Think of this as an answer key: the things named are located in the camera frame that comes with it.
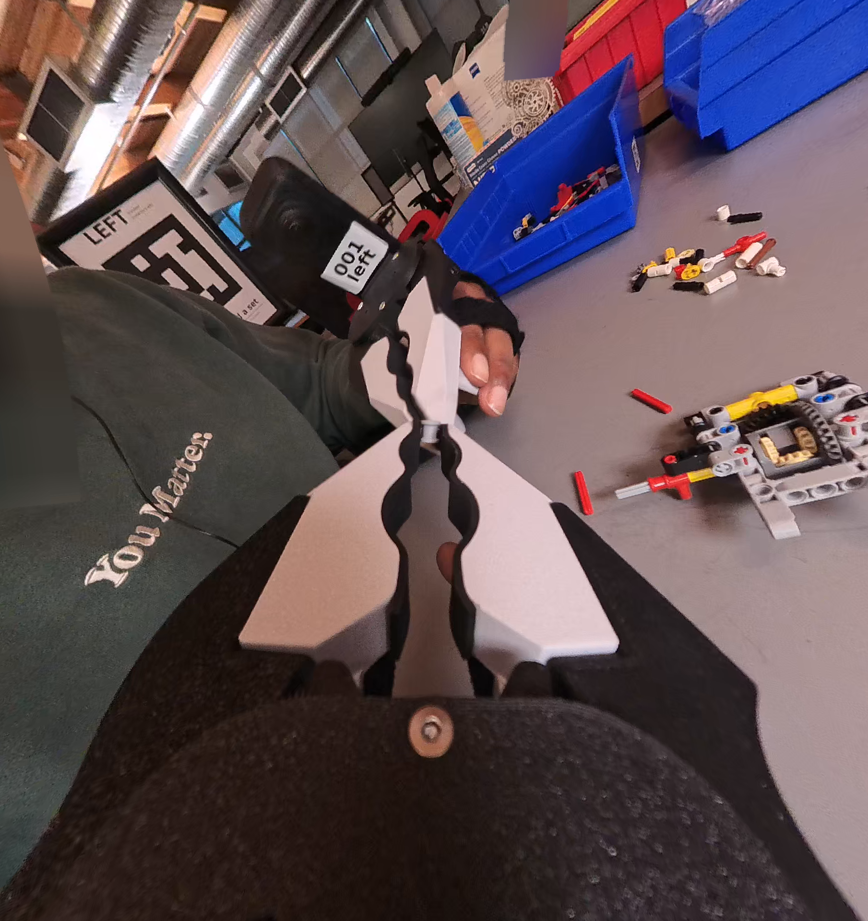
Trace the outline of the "white blue glove box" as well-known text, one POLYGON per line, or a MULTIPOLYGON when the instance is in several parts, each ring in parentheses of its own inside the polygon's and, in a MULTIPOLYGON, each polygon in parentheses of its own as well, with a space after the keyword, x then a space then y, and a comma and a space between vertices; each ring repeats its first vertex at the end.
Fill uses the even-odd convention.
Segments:
POLYGON ((509 151, 527 134, 526 121, 514 121, 504 132, 497 134, 482 150, 474 153, 472 159, 463 167, 465 181, 470 189, 492 171, 498 159, 509 151))

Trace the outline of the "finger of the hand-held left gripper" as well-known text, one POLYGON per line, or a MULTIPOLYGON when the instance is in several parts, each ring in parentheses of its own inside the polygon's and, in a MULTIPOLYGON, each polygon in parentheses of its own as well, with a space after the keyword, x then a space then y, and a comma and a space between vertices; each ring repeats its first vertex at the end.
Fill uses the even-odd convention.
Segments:
POLYGON ((407 334, 402 334, 399 343, 404 345, 407 350, 405 364, 401 368, 403 373, 407 369, 412 372, 411 392, 415 404, 415 413, 412 412, 411 407, 399 395, 396 372, 389 368, 390 359, 397 359, 400 354, 390 339, 383 337, 373 342, 360 361, 360 368, 371 406, 396 428, 408 423, 411 419, 425 420, 424 415, 420 412, 420 404, 416 398, 424 346, 421 344, 421 339, 416 341, 407 334))
POLYGON ((424 277, 405 301, 404 332, 409 339, 412 396, 423 423, 453 425, 459 406, 462 333, 453 319, 436 309, 424 277))

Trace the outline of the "white cardboard box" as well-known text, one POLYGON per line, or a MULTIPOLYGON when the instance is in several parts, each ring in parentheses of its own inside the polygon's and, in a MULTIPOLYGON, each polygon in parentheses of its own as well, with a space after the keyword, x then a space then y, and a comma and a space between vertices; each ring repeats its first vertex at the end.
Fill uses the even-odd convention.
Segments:
POLYGON ((505 102, 505 40, 509 4, 492 18, 484 39, 461 61, 454 63, 452 79, 464 98, 487 92, 497 103, 505 102))

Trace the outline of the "dark monitor screen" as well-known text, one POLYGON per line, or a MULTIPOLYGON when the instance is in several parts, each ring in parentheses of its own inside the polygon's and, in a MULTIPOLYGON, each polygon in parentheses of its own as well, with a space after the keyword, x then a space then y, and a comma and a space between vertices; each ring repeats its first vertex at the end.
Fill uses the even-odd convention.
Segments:
POLYGON ((386 185, 418 161, 418 125, 428 118, 428 78, 445 83, 451 73, 451 54, 433 30, 413 52, 401 52, 361 101, 348 130, 386 185))

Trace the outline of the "black framed marker sign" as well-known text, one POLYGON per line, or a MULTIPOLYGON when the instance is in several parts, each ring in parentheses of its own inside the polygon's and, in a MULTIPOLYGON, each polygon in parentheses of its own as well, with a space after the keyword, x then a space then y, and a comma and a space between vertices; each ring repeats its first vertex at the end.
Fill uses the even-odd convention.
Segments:
POLYGON ((211 216, 152 157, 37 235, 53 267, 128 273, 196 294, 257 325, 284 325, 294 307, 267 293, 246 259, 240 207, 211 216))

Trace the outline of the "stacked blue storage bins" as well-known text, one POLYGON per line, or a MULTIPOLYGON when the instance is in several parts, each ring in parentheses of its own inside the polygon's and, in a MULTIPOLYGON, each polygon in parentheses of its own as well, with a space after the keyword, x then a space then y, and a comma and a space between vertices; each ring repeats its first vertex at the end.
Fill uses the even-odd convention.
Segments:
POLYGON ((696 2, 665 29, 674 118, 729 151, 868 70, 868 1, 696 2))

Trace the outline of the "person's left forearm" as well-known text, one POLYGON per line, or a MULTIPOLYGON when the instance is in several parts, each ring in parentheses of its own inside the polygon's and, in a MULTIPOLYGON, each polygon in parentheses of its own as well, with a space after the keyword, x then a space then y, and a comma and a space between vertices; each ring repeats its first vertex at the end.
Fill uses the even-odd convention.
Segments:
POLYGON ((115 328, 161 345, 168 359, 203 371, 205 346, 220 347, 275 386, 336 453, 360 454, 397 424, 369 399, 362 348, 301 328, 260 326, 200 295, 117 271, 68 267, 48 276, 51 293, 82 315, 99 308, 115 328))

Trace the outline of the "person in green sweatshirt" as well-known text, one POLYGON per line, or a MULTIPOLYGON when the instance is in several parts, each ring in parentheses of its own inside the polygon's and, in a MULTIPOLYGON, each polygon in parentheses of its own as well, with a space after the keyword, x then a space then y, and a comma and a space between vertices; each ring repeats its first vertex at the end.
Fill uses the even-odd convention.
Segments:
POLYGON ((342 440, 312 373, 73 390, 80 495, 0 511, 0 892, 154 633, 342 440))

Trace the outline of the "blue orange wipes box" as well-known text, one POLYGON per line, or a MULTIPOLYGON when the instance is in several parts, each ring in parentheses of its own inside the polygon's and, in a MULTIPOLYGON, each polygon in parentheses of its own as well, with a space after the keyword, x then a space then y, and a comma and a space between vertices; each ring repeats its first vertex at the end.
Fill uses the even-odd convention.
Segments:
POLYGON ((426 80, 428 114, 435 123, 462 175, 484 149, 485 139, 453 77, 426 80))

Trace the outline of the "red plastic bin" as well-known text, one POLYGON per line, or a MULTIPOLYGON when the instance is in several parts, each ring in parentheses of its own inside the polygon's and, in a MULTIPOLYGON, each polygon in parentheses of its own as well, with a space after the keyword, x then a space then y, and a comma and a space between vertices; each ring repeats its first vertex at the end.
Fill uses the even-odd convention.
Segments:
POLYGON ((564 104, 631 57, 642 89, 663 73, 665 30, 685 1, 604 1, 567 35, 553 82, 564 104))

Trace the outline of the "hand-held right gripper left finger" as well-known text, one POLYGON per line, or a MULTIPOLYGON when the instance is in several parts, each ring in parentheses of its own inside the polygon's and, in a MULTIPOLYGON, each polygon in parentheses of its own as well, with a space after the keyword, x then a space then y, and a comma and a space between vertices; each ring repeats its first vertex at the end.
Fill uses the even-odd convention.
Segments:
POLYGON ((340 662, 365 694, 392 695, 410 624, 399 532, 419 460, 408 422, 310 492, 239 634, 244 649, 340 662))

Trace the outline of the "silver ventilation duct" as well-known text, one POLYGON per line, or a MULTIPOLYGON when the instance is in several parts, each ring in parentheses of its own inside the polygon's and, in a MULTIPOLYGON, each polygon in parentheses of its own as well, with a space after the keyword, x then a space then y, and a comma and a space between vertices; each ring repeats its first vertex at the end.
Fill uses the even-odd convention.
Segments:
POLYGON ((188 166, 174 168, 182 186, 197 193, 258 115, 271 89, 330 17, 335 1, 296 2, 262 44, 188 166))
POLYGON ((95 1, 74 64, 77 80, 102 98, 123 75, 149 68, 183 6, 183 1, 95 1))

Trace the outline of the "heap of mixed lego parts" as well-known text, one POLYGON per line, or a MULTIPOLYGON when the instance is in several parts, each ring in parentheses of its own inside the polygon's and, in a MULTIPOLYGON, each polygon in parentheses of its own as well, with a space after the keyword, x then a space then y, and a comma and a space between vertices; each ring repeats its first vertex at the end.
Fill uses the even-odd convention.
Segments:
POLYGON ((533 212, 526 213, 512 233, 514 241, 519 242, 531 236, 544 226, 552 224, 560 216, 570 212, 581 203, 599 195, 604 190, 617 184, 623 178, 623 170, 617 164, 599 167, 589 175, 572 184, 560 183, 557 188, 556 202, 550 207, 545 218, 537 220, 533 212))

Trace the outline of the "blue plastic bin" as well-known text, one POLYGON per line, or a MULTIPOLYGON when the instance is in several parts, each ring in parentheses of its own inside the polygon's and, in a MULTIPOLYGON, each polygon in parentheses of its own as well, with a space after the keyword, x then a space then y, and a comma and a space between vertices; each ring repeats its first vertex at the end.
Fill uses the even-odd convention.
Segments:
POLYGON ((457 265, 509 293, 635 226, 645 150, 632 56, 584 89, 481 178, 440 233, 457 265), (620 178, 532 234, 513 231, 549 216, 561 185, 600 167, 620 178))

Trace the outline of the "person's left hand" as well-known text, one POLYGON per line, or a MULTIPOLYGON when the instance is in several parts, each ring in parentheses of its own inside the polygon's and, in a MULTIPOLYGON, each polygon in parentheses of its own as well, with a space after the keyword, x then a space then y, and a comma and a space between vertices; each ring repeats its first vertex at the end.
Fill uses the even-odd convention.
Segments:
POLYGON ((519 368, 520 357, 509 333, 478 325, 461 328, 460 370, 477 388, 477 402, 486 415, 504 414, 519 368))

